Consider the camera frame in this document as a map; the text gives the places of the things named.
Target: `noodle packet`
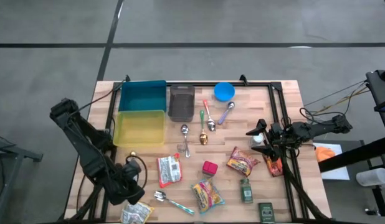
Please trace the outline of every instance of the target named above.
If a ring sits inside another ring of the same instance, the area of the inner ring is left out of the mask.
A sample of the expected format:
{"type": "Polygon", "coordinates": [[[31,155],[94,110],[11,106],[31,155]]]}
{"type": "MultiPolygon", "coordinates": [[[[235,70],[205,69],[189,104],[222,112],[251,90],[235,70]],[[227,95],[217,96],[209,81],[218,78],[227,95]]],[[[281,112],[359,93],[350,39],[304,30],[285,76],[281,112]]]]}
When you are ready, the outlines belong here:
{"type": "Polygon", "coordinates": [[[153,207],[142,202],[135,205],[128,204],[122,209],[120,220],[123,224],[144,224],[153,210],[153,207]]]}
{"type": "Polygon", "coordinates": [[[164,188],[182,179],[180,154],[158,158],[159,186],[164,188]]]}
{"type": "Polygon", "coordinates": [[[216,187],[212,183],[212,179],[204,179],[198,184],[191,186],[197,200],[199,213],[206,213],[209,209],[216,205],[223,205],[225,202],[220,196],[216,187]]]}
{"type": "Polygon", "coordinates": [[[246,177],[249,176],[252,168],[258,164],[260,161],[254,159],[250,154],[242,152],[237,146],[234,147],[232,154],[230,156],[227,165],[240,173],[244,174],[246,177]]]}

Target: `snack bag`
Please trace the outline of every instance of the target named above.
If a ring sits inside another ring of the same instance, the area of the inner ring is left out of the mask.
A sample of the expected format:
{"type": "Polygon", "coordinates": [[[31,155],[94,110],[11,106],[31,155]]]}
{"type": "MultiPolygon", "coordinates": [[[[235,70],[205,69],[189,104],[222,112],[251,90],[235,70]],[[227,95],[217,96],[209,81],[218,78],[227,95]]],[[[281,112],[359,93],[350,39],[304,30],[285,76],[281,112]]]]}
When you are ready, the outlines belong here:
{"type": "Polygon", "coordinates": [[[263,155],[263,159],[266,161],[267,168],[273,177],[282,175],[282,163],[280,158],[273,162],[269,156],[263,155]]]}
{"type": "Polygon", "coordinates": [[[213,186],[212,179],[204,179],[191,186],[198,199],[199,213],[203,214],[216,205],[223,205],[224,200],[213,186]]]}
{"type": "Polygon", "coordinates": [[[246,177],[249,176],[252,168],[259,163],[259,160],[254,159],[251,155],[242,152],[237,146],[234,147],[227,165],[237,171],[243,173],[246,177]]]}
{"type": "Polygon", "coordinates": [[[181,180],[180,154],[158,158],[159,186],[164,188],[181,180]]]}
{"type": "Polygon", "coordinates": [[[153,207],[150,207],[141,202],[138,202],[135,205],[128,204],[122,209],[122,215],[120,219],[123,224],[144,224],[153,210],[153,207]]]}

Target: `green can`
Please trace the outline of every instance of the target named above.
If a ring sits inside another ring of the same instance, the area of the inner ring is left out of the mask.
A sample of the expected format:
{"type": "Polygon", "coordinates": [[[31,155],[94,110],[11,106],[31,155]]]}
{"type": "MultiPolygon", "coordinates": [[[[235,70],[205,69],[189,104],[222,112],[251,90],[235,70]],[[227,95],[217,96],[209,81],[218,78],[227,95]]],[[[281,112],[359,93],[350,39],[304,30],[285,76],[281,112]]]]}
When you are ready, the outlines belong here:
{"type": "Polygon", "coordinates": [[[249,179],[240,180],[241,199],[244,203],[253,203],[254,197],[252,195],[252,188],[250,187],[249,179]]]}

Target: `yellow plastic bin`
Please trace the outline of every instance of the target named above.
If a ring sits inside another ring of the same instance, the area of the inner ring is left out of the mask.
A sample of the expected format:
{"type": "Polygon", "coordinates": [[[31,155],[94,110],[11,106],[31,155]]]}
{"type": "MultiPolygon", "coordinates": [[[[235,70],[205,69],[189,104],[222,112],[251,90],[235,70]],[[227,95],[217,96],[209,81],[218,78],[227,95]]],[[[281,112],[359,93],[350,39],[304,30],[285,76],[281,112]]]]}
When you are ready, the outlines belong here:
{"type": "Polygon", "coordinates": [[[164,143],[163,110],[119,111],[113,144],[120,147],[155,147],[164,143]]]}

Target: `wooden tabletop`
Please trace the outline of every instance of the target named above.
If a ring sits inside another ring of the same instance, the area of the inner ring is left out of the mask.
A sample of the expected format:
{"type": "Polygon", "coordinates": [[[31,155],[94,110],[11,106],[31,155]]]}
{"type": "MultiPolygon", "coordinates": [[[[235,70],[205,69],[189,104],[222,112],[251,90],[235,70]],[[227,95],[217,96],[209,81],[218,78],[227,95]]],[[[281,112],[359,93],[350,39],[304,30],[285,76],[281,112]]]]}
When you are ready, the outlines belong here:
{"type": "MultiPolygon", "coordinates": [[[[305,121],[299,114],[299,108],[303,106],[303,103],[299,92],[298,82],[295,80],[281,82],[288,115],[292,122],[305,121]]],[[[112,86],[113,82],[97,82],[93,100],[108,93],[112,89],[112,86]]],[[[269,174],[261,154],[249,149],[249,137],[245,135],[247,131],[255,128],[259,118],[265,119],[268,124],[273,123],[268,89],[265,87],[236,87],[235,97],[233,97],[235,108],[229,113],[223,125],[217,125],[216,132],[210,132],[206,128],[206,133],[209,136],[209,142],[206,146],[202,146],[199,143],[199,134],[201,133],[199,111],[204,110],[202,100],[208,100],[209,112],[211,112],[211,116],[216,122],[226,109],[227,103],[221,103],[215,99],[212,87],[196,87],[195,94],[194,118],[192,122],[187,123],[189,127],[188,143],[191,157],[187,159],[184,156],[181,156],[183,180],[162,189],[170,199],[196,211],[194,216],[187,214],[168,202],[159,202],[155,200],[153,196],[155,190],[159,189],[156,159],[159,157],[170,156],[177,152],[177,144],[182,143],[184,139],[183,135],[180,133],[182,123],[172,122],[168,115],[165,115],[166,132],[165,144],[163,147],[118,148],[116,154],[117,162],[123,164],[125,162],[125,157],[133,150],[137,152],[148,166],[148,182],[145,187],[146,193],[140,200],[155,208],[148,222],[259,222],[257,204],[260,202],[272,202],[277,222],[290,221],[283,177],[272,177],[269,174]],[[226,167],[226,162],[228,161],[234,146],[238,146],[245,152],[252,154],[261,162],[253,168],[252,173],[249,176],[254,196],[254,203],[251,204],[244,204],[241,202],[239,180],[244,176],[230,167],[226,167]],[[217,187],[220,195],[226,201],[226,204],[216,206],[204,215],[200,215],[197,200],[191,190],[191,185],[198,183],[198,181],[204,178],[201,172],[204,161],[211,161],[219,165],[217,174],[213,177],[213,183],[217,187]]],[[[277,93],[275,93],[275,98],[278,116],[281,118],[282,115],[277,93]]],[[[119,100],[120,94],[118,94],[116,98],[114,118],[118,111],[119,100]]],[[[109,104],[110,96],[91,106],[88,122],[95,128],[104,129],[109,104]]],[[[311,146],[303,146],[300,148],[298,163],[303,188],[317,207],[325,215],[331,217],[315,152],[311,146]]],[[[66,218],[75,214],[77,192],[82,177],[82,169],[80,165],[77,164],[65,211],[66,218]]],[[[144,179],[143,171],[140,174],[140,185],[143,183],[144,179]]],[[[90,195],[92,189],[92,184],[86,180],[82,187],[79,207],[90,195]]],[[[296,191],[293,192],[295,205],[299,214],[298,216],[301,217],[297,193],[296,191]]],[[[102,193],[100,194],[99,201],[102,200],[102,193]]],[[[121,210],[125,204],[127,204],[127,201],[125,201],[123,205],[113,206],[110,204],[107,212],[107,221],[118,221],[120,219],[121,210]]],[[[98,203],[98,217],[100,211],[101,203],[98,203]]]]}

